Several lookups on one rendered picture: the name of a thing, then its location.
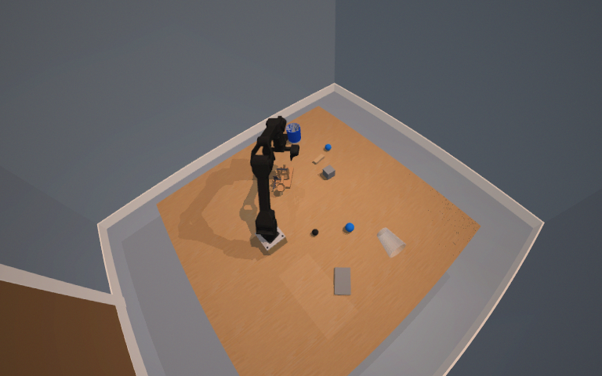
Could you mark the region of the blue mug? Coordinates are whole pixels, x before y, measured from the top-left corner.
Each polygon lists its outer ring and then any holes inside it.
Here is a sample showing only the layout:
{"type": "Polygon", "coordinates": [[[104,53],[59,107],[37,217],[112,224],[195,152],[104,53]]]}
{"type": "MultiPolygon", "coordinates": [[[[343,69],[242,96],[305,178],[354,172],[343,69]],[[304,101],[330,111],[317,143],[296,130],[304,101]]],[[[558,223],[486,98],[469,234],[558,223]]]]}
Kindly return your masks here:
{"type": "Polygon", "coordinates": [[[286,132],[288,134],[288,141],[290,143],[298,143],[301,141],[300,125],[297,123],[290,123],[286,126],[286,132]]]}

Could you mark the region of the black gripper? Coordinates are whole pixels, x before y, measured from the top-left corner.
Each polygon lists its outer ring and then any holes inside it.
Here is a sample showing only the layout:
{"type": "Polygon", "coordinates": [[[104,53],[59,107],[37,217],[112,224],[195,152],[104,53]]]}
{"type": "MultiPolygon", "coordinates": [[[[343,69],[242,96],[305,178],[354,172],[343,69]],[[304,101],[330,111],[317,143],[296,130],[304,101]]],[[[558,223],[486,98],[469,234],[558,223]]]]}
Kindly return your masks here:
{"type": "MultiPolygon", "coordinates": [[[[274,152],[284,152],[290,151],[290,160],[292,161],[293,157],[299,155],[299,144],[292,144],[291,146],[285,146],[285,138],[282,143],[276,144],[273,143],[273,147],[270,147],[274,152]]],[[[267,146],[263,147],[263,154],[270,155],[270,150],[267,146]]]]}

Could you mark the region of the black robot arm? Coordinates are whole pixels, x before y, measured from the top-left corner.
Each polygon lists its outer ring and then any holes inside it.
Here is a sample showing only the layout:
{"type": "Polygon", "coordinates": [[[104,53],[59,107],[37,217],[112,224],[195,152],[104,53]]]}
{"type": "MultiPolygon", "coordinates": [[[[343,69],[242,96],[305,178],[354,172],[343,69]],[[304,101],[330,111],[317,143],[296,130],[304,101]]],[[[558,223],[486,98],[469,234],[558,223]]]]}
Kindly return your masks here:
{"type": "Polygon", "coordinates": [[[279,144],[284,141],[284,138],[286,144],[288,134],[283,134],[285,126],[286,120],[282,116],[278,116],[278,118],[268,118],[266,128],[261,136],[257,138],[257,143],[251,152],[250,159],[252,172],[257,179],[259,199],[259,214],[256,218],[256,234],[261,234],[261,236],[270,244],[279,235],[275,211],[270,209],[269,174],[274,165],[274,152],[270,147],[271,141],[279,144]],[[270,150],[270,155],[256,155],[261,146],[267,146],[270,150]]]}

